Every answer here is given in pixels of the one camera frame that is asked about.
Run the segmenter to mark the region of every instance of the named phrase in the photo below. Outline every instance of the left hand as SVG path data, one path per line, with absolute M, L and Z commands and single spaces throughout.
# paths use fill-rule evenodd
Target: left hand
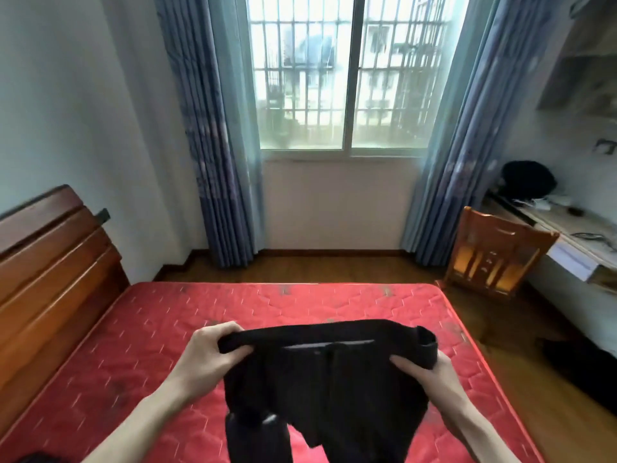
M 235 331 L 243 331 L 236 322 L 196 330 L 161 389 L 183 404 L 210 393 L 231 367 L 253 351 L 251 346 L 241 346 L 227 354 L 219 352 L 220 338 Z

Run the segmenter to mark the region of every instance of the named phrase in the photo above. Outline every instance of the chair backrest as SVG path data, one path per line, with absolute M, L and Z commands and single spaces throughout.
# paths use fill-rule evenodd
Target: chair backrest
M 445 280 L 494 297 L 512 297 L 558 238 L 559 233 L 538 231 L 467 206 Z

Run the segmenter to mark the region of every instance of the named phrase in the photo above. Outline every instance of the bed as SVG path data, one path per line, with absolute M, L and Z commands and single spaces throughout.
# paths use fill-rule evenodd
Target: bed
M 543 461 L 435 286 L 128 286 L 118 252 L 67 186 L 0 219 L 0 254 L 0 463 L 34 451 L 82 459 L 156 389 L 197 328 L 228 320 L 248 329 L 366 318 L 434 331 L 471 400 L 514 453 L 524 463 Z M 219 385 L 165 429 L 148 460 L 227 463 L 226 412 Z M 295 463 L 326 462 L 321 448 L 308 448 L 290 431 Z M 407 461 L 471 459 L 429 408 Z

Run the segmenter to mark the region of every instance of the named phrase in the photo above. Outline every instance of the window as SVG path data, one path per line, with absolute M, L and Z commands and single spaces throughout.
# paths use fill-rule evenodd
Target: window
M 390 27 L 369 26 L 368 38 L 371 40 L 371 53 L 385 53 L 388 45 Z
M 247 1 L 263 149 L 427 147 L 468 0 Z

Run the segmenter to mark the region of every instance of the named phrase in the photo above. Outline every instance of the wooden floor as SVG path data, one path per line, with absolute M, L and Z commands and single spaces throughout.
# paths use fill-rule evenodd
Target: wooden floor
M 168 273 L 165 280 L 432 283 L 442 275 L 406 257 L 261 256 L 237 270 L 219 270 L 198 257 L 186 272 Z M 446 295 L 548 463 L 617 461 L 617 418 L 562 380 L 534 345 L 537 337 L 559 340 L 577 334 L 559 314 L 527 291 L 509 305 L 458 287 L 449 287 Z

